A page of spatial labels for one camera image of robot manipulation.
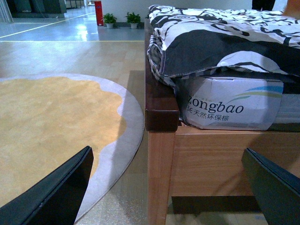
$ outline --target flower pot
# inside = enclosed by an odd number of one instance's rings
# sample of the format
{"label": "flower pot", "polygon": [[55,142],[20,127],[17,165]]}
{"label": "flower pot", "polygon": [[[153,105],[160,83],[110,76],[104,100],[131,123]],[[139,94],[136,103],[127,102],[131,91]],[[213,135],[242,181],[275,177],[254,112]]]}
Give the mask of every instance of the flower pot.
{"label": "flower pot", "polygon": [[113,23],[106,23],[106,26],[108,29],[112,29],[113,28]]}
{"label": "flower pot", "polygon": [[131,26],[131,29],[136,29],[137,28],[137,23],[131,23],[130,26]]}

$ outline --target white wall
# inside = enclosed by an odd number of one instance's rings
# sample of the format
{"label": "white wall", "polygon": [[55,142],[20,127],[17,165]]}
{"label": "white wall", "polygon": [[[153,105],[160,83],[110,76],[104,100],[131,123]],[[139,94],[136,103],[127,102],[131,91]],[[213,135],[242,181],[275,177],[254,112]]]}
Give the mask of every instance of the white wall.
{"label": "white wall", "polygon": [[[286,1],[276,0],[274,8],[280,8],[282,2]],[[117,17],[117,22],[126,22],[127,12],[140,14],[143,22],[148,14],[148,7],[154,4],[182,8],[251,9],[252,7],[251,0],[101,0],[101,2],[103,14],[113,13]]]}

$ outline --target dark wood headboard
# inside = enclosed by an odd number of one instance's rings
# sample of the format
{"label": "dark wood headboard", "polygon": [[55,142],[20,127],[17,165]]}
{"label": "dark wood headboard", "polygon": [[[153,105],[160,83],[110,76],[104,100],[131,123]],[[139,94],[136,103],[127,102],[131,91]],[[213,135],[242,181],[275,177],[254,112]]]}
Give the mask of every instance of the dark wood headboard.
{"label": "dark wood headboard", "polygon": [[152,33],[150,20],[145,19],[145,127],[150,132],[173,133],[179,123],[179,108],[173,89],[152,75],[147,56]]}

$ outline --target round rug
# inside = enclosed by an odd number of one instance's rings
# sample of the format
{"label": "round rug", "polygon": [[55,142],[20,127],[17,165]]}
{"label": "round rug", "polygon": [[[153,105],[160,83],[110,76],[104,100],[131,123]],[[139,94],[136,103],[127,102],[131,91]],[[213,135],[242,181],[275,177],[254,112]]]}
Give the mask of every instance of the round rug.
{"label": "round rug", "polygon": [[89,145],[94,163],[78,220],[132,161],[144,131],[140,105],[124,87],[88,75],[2,78],[0,87],[0,206]]}

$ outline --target red fire extinguisher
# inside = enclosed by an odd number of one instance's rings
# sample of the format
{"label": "red fire extinguisher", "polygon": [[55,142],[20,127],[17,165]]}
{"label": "red fire extinguisher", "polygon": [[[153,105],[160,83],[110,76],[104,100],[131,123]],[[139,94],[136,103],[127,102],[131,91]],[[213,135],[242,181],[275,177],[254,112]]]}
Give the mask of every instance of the red fire extinguisher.
{"label": "red fire extinguisher", "polygon": [[98,26],[104,26],[101,1],[95,1],[96,20]]}

